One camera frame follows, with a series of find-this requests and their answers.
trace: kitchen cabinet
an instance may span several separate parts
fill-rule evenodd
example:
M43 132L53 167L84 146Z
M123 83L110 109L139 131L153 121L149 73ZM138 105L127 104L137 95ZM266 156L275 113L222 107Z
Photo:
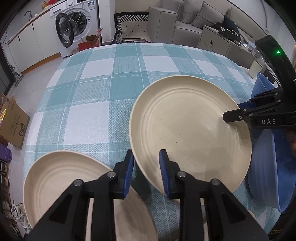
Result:
M33 22L35 35L44 58L59 53L59 38L55 27L55 19L50 12L43 14Z
M20 32L9 44L9 49L21 72L44 59L35 36L33 24L28 25Z

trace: sink faucet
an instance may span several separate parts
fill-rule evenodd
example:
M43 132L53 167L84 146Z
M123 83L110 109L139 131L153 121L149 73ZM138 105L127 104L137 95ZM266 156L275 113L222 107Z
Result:
M31 13L31 11L26 11L25 16L26 16L26 14L27 14L28 12L30 13L30 17L31 17L31 19L32 19L32 13Z

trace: plate rim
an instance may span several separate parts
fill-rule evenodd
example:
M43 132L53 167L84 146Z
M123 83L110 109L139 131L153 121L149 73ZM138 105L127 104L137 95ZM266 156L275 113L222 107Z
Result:
M219 88L221 91L223 91L232 101L233 101L233 103L237 106L237 108L239 108L238 107L238 105L237 105L237 103L231 98L231 96L229 95L229 94L227 94L224 90L222 90L219 86L217 86L217 85L215 85L215 84L213 84L213 83L211 83L210 81L208 81L208 80L205 80L205 79L203 79L203 78L200 78L200 77L196 77L196 76L191 76L191 75L183 75L183 74L180 74L180 75L170 75L170 76L166 76L166 77L163 77L163 78L160 78L160 79L158 79L158 80L156 80L156 81L154 81L153 83L151 83L150 85L148 85L141 93L140 93L140 95L138 96L138 98L136 99L136 101L135 101L135 103L134 103L134 105L133 105L133 108L132 108L132 110L131 110L131 114L130 114L130 119L129 119L129 125L128 125L128 134L129 134L129 139L130 139L130 144L131 144L131 149L132 149L132 151L134 150L134 145L133 145L133 142L132 142L132 138L131 138L131 120L132 120L132 116L133 116L133 112L134 112L134 109L135 109L135 106L136 106L136 104L138 103L138 100L140 99L140 97L143 95L143 93L148 89L148 88L150 88L152 85L154 85L154 84L156 84L156 83L158 83L159 81L162 81L163 79L167 79L167 78L170 78L170 77L191 77L191 78L196 78L196 79L200 79L200 80L204 80L204 81L206 81L206 82L208 82L208 83L210 83L211 85L213 85L213 86L215 86L216 88ZM250 152L250 160L249 160L249 167L250 167L250 163L251 163L251 156L252 156L252 142L251 142L251 136L250 136L250 132L249 132L249 138L250 138L250 141L249 141L249 144L250 144L250 148L251 148L251 152ZM149 178L149 176L147 175L147 173L144 171L144 168L142 167L142 165L139 163L139 161L138 161L138 159L137 159L137 155L133 152L133 155L134 155L134 157L135 157L135 160L136 160L136 163L137 163L137 165L139 166L139 168L140 168L140 170L141 170L141 172L143 173L143 175L145 176L145 178L153 185L153 187L155 187L160 193L162 193L162 194L164 194L165 195L165 193L162 191L162 190L160 190L158 187L157 187L157 185L153 182L153 181L151 181L151 179ZM240 183L237 185L237 187L235 188L235 190L241 185L241 183L244 181L244 179L245 179L245 177L246 177L246 175L247 175L247 173L248 173L248 169L249 168L247 168L247 170L246 170L246 173L245 173L245 175L244 175L244 177L243 177L243 179L240 181Z
M47 153L43 154L41 157L39 157L39 158L33 163L33 165L31 165L31 167L29 168L29 170L28 170L28 172L27 172L27 174L26 174L25 180L24 180L24 182L23 182L23 192L22 192L22 197L23 197L23 204L24 204L25 213L27 213L27 210L26 210L26 205L25 205L25 200L24 200L24 193L25 193L24 190L25 190L25 183L26 183L26 180L27 180L27 177L28 177L28 174L29 174L30 170L33 168L34 165L36 165L36 163L37 163L41 158L43 158L43 157L45 157L45 156L47 156L47 155L51 155L51 154L59 153L59 152L61 152L61 153L72 153L72 154L76 154L76 155L82 155L82 156L84 156L84 157L90 158L91 160L93 160L93 161L95 161L95 162L101 164L103 167L107 168L109 171L112 170L110 167L108 167L106 164L102 163L101 161L99 161L99 160L97 160L97 159L95 159L95 158L93 158L93 157L91 157L91 156L89 156L89 155L87 155L87 154L84 154L84 153L78 152L78 151L72 151L72 150L55 150L55 151L47 152ZM155 222L154 222L154 219L153 219L153 217L152 217L151 212L149 211L147 205L145 204L145 202L143 201L143 199L140 197L140 195L138 194L138 192L137 192L132 186L130 186L130 188L134 190L137 199L143 204L144 208L146 209L147 213L149 214L149 216L150 216L150 218L151 218L151 220L152 220L152 223L153 223L154 232L155 232L156 237L157 237L157 240L158 240L158 232L157 232L157 228L156 228L156 225L155 225Z

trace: tablecloth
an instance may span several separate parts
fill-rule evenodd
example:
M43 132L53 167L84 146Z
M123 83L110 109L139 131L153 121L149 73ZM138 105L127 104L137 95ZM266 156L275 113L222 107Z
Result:
M65 59L44 91L31 119L25 148L24 176L43 154L74 150L113 168L131 148L128 124L139 94L152 82L170 75L208 80L236 103L250 98L253 83L234 62L191 47L131 43L79 52ZM135 165L132 186L154 219L159 240L176 240L179 203L159 193ZM234 192L267 232L280 213L258 203L244 180Z

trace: cat logo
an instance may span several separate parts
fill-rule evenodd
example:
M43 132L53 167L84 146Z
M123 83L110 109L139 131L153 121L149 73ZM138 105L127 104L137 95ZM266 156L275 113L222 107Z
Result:
M21 137L24 136L24 133L25 133L25 130L26 130L25 128L26 128L25 124L21 123L21 124L20 124L20 132L19 132L19 135L20 135Z
M263 120L262 119L262 125L268 125L268 124L270 124L271 125L271 123L272 124L275 124L276 123L276 120L275 119L272 119L271 121L269 120L269 119L267 119L267 121L266 120Z

